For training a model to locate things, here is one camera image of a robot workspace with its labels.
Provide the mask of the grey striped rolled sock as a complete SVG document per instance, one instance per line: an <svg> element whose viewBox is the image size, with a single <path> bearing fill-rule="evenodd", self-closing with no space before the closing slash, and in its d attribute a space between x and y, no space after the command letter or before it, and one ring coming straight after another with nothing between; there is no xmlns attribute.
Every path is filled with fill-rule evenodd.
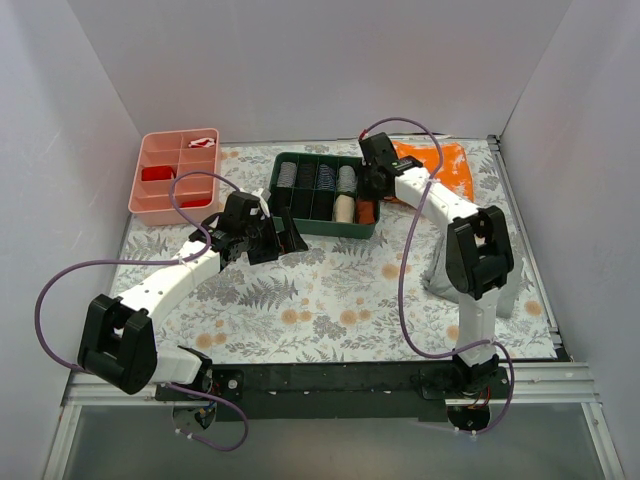
<svg viewBox="0 0 640 480"><path fill-rule="evenodd" d="M283 162L279 168L276 186L281 188L292 188L295 185L296 176L297 164L294 162Z"/></svg>

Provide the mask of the orange and cream underwear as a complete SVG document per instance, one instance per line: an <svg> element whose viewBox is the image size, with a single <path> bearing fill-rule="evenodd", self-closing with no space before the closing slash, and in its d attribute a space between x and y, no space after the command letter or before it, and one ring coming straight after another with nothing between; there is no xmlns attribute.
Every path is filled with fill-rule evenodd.
<svg viewBox="0 0 640 480"><path fill-rule="evenodd" d="M359 225L373 225L376 223L377 203L371 200L358 199L356 201L356 220Z"/></svg>

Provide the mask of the black rolled sock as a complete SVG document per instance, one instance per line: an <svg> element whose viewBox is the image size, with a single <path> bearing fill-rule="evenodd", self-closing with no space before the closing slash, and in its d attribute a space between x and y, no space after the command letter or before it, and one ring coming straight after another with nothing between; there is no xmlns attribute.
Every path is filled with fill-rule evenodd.
<svg viewBox="0 0 640 480"><path fill-rule="evenodd" d="M291 215L296 219L309 219L312 210L314 191L296 188L291 199Z"/></svg>
<svg viewBox="0 0 640 480"><path fill-rule="evenodd" d="M333 217L334 192L316 190L313 197L311 218L318 221L331 221Z"/></svg>
<svg viewBox="0 0 640 480"><path fill-rule="evenodd" d="M300 189L313 189L316 169L315 163L300 163L297 169L295 186Z"/></svg>
<svg viewBox="0 0 640 480"><path fill-rule="evenodd" d="M271 208L279 215L283 208L289 208L293 189L289 187L275 187L271 195Z"/></svg>

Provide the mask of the blue striped rolled sock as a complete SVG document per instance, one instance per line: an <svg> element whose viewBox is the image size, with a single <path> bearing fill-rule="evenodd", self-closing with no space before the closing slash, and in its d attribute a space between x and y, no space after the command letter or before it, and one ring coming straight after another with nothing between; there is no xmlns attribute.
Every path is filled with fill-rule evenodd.
<svg viewBox="0 0 640 480"><path fill-rule="evenodd" d="M316 188L323 191L334 191L336 188L336 171L328 164L318 166Z"/></svg>

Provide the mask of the grey folded cloth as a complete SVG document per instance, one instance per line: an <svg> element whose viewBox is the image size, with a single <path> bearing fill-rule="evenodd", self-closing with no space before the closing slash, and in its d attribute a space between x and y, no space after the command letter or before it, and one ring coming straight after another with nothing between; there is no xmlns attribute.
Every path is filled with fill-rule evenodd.
<svg viewBox="0 0 640 480"><path fill-rule="evenodd" d="M445 237L441 236L435 247L434 256L428 268L421 275L423 288L438 298L459 303L459 292L451 284L445 269ZM514 268L507 276L507 283L500 290L497 302L497 316L509 319L514 310L515 301L520 288L524 260L522 255L513 250Z"/></svg>

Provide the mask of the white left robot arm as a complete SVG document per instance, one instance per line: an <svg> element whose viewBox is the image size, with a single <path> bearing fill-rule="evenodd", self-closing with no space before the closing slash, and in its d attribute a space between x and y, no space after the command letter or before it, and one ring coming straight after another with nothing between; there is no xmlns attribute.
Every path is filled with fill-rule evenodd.
<svg viewBox="0 0 640 480"><path fill-rule="evenodd" d="M232 192L224 210L200 223L162 268L116 297L96 297L79 366L127 394L150 383L178 384L188 398L205 398L213 386L211 359L189 347L158 346L156 331L198 286L241 256L257 265L307 250L289 208L271 209L267 196Z"/></svg>

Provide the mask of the floral patterned table mat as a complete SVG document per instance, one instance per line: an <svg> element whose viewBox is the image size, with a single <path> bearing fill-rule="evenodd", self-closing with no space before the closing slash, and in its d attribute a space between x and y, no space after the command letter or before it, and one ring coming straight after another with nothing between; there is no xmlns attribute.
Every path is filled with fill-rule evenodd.
<svg viewBox="0 0 640 480"><path fill-rule="evenodd" d="M556 359L533 269L486 140L444 140L460 148L471 171L474 203L497 205L507 218L514 258L524 262L513 313L496 320L496 337L512 359ZM223 147L220 173L247 191L267 187L281 152L360 156L357 142ZM397 281L413 210L383 202L369 239L306 236L309 250L250 266L243 257L185 299L161 322L161 345L184 345L217 363L419 360L406 344L397 310ZM177 253L189 225L146 227L131 220L122 257L157 260ZM428 353L458 338L454 302L427 292L421 277L439 229L421 218L406 267L404 312L411 340Z"/></svg>

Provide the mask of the red white rolled underwear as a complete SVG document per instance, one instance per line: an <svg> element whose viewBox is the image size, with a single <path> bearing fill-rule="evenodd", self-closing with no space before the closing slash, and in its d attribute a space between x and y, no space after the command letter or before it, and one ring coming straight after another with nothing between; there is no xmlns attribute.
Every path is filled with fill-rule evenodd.
<svg viewBox="0 0 640 480"><path fill-rule="evenodd" d="M190 140L187 147L189 149L203 149L203 148L213 148L217 144L217 141L213 137L201 137L197 139Z"/></svg>

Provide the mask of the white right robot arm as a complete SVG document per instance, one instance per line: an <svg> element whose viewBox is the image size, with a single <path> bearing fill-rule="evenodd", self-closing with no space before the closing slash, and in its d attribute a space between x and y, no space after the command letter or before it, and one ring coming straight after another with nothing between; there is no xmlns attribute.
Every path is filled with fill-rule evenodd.
<svg viewBox="0 0 640 480"><path fill-rule="evenodd" d="M454 389L475 397L498 370L497 302L514 268L504 212L481 208L442 184L437 175L443 155L429 168L412 156L400 157L384 133L362 132L358 142L363 155L358 180L365 196L394 197L444 235L445 273L459 299L457 343L445 356L452 363Z"/></svg>

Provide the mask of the pink divided organiser box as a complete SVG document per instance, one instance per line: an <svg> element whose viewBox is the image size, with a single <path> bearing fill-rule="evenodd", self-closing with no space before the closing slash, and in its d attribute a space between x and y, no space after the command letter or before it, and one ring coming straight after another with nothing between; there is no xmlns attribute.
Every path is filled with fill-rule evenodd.
<svg viewBox="0 0 640 480"><path fill-rule="evenodd" d="M219 132L214 128L149 133L142 138L128 202L146 226L197 221L219 210Z"/></svg>

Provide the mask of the green divided organiser box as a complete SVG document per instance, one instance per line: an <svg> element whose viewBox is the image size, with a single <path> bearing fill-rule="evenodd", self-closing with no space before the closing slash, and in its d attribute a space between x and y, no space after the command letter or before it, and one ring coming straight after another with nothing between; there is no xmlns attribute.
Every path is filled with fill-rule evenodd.
<svg viewBox="0 0 640 480"><path fill-rule="evenodd" d="M317 166L316 176L315 176L315 185L314 188L311 189L314 192L318 190L316 188L316 178L318 172L318 166L320 164L328 164L336 171L336 182L338 178L339 168L343 165L350 165L355 169L357 173L357 168L361 164L361 159L358 157L345 157L345 156L336 156L336 155L314 155L309 153L295 153L295 152L283 152L279 153L275 157L275 163L272 169L270 183L269 183L269 191L272 195L272 191L274 190L278 178L279 168L283 162L294 162L298 165L300 163L315 163ZM348 195L355 199L355 215L354 221L352 223L337 223L333 220L331 221L318 221L309 219L294 219L296 227L301 234L310 234L310 235L320 235L320 236L332 236L332 237L345 237L345 238L353 238L353 239L368 239L373 235L375 226L377 225L380 217L380 207L377 203L376 208L376 223L373 225L359 225L356 220L356 201L360 199L357 189L354 193L347 192L339 192L337 188L335 188L334 192L334 202L336 197L339 195ZM271 214L276 221L276 225L281 227L282 220L279 215L276 215L275 212L271 208L271 201L269 199L269 208L271 210Z"/></svg>

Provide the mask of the red rolled underwear front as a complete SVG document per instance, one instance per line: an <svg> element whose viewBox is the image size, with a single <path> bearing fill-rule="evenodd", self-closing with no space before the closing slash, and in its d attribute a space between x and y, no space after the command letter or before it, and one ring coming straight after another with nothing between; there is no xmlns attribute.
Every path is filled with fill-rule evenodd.
<svg viewBox="0 0 640 480"><path fill-rule="evenodd" d="M183 202L180 207L181 208L200 208L200 207L206 207L211 203L211 199L210 198L203 198L203 199L194 199L194 200L188 200Z"/></svg>

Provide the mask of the black rolled sock front middle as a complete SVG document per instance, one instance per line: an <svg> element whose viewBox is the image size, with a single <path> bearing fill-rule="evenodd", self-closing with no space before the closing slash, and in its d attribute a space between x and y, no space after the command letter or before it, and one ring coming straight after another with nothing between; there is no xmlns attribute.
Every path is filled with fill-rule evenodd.
<svg viewBox="0 0 640 480"><path fill-rule="evenodd" d="M291 199L291 215L296 219L309 219L312 210L314 191L296 188Z"/></svg>

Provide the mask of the black rolled sock front left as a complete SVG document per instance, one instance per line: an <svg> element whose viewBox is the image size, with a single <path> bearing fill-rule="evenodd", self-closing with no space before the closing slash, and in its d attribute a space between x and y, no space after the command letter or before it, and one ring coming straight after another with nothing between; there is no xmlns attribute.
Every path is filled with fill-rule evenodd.
<svg viewBox="0 0 640 480"><path fill-rule="evenodd" d="M289 187L275 187L271 195L271 208L279 215L283 208L289 208L293 189Z"/></svg>

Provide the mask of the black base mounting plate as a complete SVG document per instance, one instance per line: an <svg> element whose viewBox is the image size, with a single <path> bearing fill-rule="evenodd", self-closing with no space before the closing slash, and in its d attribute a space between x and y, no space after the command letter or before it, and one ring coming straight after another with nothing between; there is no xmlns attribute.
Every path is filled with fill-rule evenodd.
<svg viewBox="0 0 640 480"><path fill-rule="evenodd" d="M469 383L451 361L215 365L210 393L251 420L416 419L446 422L448 400L472 405L488 422L488 402L507 398L504 367Z"/></svg>

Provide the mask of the orange white patterned cloth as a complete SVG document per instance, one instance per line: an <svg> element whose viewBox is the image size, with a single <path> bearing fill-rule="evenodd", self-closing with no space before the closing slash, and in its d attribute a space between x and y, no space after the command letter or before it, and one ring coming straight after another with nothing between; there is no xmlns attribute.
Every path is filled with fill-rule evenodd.
<svg viewBox="0 0 640 480"><path fill-rule="evenodd" d="M407 156L419 160L429 171L433 171L439 162L435 146L412 146L399 141L392 142L400 158ZM475 202L471 170L464 148L458 143L441 146L444 157L443 166L438 170L436 179L458 196Z"/></svg>

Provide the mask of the cream rolled sock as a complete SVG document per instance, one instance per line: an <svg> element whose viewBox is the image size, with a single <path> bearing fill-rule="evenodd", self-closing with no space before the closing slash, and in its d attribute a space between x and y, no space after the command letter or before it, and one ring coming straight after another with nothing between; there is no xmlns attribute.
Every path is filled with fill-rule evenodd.
<svg viewBox="0 0 640 480"><path fill-rule="evenodd" d="M352 223L355 215L355 199L348 195L336 197L333 207L333 220L337 223Z"/></svg>

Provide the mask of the white grey striped sock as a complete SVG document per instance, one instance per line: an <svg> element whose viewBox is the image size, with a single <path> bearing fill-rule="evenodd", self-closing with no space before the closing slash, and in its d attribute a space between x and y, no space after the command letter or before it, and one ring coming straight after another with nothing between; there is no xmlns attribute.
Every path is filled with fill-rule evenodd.
<svg viewBox="0 0 640 480"><path fill-rule="evenodd" d="M356 191L357 177L352 166L343 165L339 168L336 188L339 192L354 193Z"/></svg>

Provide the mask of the black rolled sock front right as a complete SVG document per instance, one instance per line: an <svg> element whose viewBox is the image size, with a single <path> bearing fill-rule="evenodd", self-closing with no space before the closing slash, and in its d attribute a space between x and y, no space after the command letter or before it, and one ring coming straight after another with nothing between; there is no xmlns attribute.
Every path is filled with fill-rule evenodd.
<svg viewBox="0 0 640 480"><path fill-rule="evenodd" d="M311 218L318 221L331 221L333 217L334 192L316 190L313 197Z"/></svg>

